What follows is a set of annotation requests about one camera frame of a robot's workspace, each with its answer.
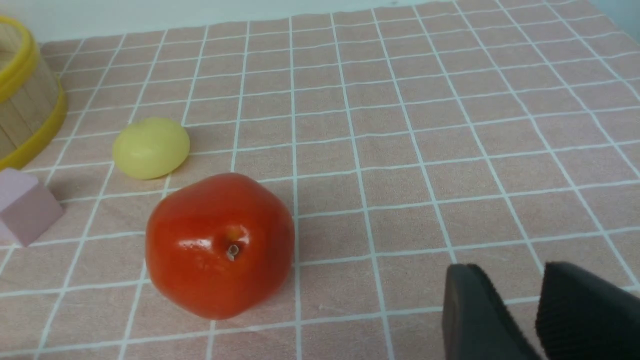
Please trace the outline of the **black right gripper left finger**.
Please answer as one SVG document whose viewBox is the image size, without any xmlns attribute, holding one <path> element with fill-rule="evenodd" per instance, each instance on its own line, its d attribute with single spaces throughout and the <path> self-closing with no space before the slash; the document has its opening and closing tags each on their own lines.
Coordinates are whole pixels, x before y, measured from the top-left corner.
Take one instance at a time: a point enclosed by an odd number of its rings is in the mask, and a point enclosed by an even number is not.
<svg viewBox="0 0 640 360">
<path fill-rule="evenodd" d="M 540 360 L 489 276 L 477 264 L 446 269 L 442 310 L 446 360 Z"/>
</svg>

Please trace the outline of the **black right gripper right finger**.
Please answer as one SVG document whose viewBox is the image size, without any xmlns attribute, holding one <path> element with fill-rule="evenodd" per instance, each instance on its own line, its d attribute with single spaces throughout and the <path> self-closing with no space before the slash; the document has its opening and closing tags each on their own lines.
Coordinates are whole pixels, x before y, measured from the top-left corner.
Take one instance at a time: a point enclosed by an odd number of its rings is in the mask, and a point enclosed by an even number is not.
<svg viewBox="0 0 640 360">
<path fill-rule="evenodd" d="M 637 360 L 637 296 L 566 261 L 545 264 L 535 332 L 549 360 Z"/>
</svg>

